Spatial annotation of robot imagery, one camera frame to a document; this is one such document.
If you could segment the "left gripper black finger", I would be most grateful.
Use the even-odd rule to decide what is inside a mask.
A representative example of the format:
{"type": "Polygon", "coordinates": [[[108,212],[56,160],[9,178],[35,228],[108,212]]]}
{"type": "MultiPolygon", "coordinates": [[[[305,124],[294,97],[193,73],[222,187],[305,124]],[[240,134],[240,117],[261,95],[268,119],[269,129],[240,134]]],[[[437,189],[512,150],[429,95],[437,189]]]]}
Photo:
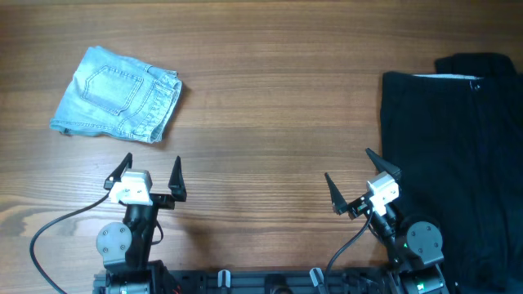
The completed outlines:
{"type": "Polygon", "coordinates": [[[120,182],[123,176],[123,173],[132,167],[132,153],[128,153],[123,161],[110,173],[110,175],[105,179],[104,189],[112,189],[114,184],[120,182]]]}
{"type": "Polygon", "coordinates": [[[168,188],[171,190],[171,196],[175,201],[185,202],[187,191],[181,170],[181,157],[177,156],[172,168],[168,188]]]}

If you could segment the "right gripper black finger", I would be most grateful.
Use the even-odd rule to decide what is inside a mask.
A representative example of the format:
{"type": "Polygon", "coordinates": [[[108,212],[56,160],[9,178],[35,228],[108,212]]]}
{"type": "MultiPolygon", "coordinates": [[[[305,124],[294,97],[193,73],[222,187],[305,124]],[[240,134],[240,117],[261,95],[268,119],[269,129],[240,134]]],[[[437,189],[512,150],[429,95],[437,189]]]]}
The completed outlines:
{"type": "Polygon", "coordinates": [[[386,172],[392,176],[394,180],[400,180],[402,172],[396,165],[389,163],[370,148],[367,148],[365,152],[379,173],[386,172]]]}
{"type": "Polygon", "coordinates": [[[337,188],[337,186],[332,181],[330,175],[325,172],[324,174],[325,180],[327,181],[328,187],[329,187],[329,193],[331,198],[331,203],[333,207],[333,211],[337,215],[342,215],[347,212],[348,204],[344,197],[342,196],[341,192],[337,188]]]}

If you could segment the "black shorts with patterned waistband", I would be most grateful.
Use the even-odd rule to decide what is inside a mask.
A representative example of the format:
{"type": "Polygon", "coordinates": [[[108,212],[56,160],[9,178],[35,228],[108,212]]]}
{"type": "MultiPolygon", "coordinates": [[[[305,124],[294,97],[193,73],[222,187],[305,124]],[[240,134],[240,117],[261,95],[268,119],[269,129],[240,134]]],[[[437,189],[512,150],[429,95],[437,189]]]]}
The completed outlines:
{"type": "Polygon", "coordinates": [[[398,207],[437,221],[453,291],[522,290],[522,77],[386,73],[382,155],[398,207]]]}

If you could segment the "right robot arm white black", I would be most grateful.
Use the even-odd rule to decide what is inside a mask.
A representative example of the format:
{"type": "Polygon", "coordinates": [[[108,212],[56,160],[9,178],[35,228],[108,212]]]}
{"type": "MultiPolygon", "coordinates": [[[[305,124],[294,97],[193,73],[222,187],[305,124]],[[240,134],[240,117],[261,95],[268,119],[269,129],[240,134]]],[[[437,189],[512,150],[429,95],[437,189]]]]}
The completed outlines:
{"type": "Polygon", "coordinates": [[[440,229],[428,219],[402,216],[394,202],[402,195],[399,167],[389,163],[371,149],[365,150],[378,174],[367,181],[367,192],[347,202],[328,173],[324,174],[329,187],[333,211],[347,214],[354,220],[365,217],[362,228],[333,255],[326,270],[311,273],[318,292],[329,292],[329,278],[334,262],[369,231],[387,251],[388,262],[376,269],[351,269],[344,283],[356,286],[359,293],[426,294],[447,293],[440,265],[444,261],[443,238],[440,229]]]}

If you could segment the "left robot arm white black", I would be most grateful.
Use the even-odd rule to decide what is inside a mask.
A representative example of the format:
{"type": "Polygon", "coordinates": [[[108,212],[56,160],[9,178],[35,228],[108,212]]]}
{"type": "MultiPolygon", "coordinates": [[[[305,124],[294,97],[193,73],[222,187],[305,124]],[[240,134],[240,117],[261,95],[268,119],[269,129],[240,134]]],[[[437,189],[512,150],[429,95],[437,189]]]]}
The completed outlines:
{"type": "Polygon", "coordinates": [[[113,294],[181,293],[179,282],[160,260],[150,261],[150,249],[155,230],[160,230],[159,210],[172,210],[175,203],[187,198],[181,171],[181,159],[176,158],[168,182],[168,194],[150,190],[152,180],[147,170],[132,167],[132,154],[106,178],[104,189],[113,203],[125,206],[122,221],[104,226],[96,238],[104,274],[98,274],[92,292],[113,294]]]}

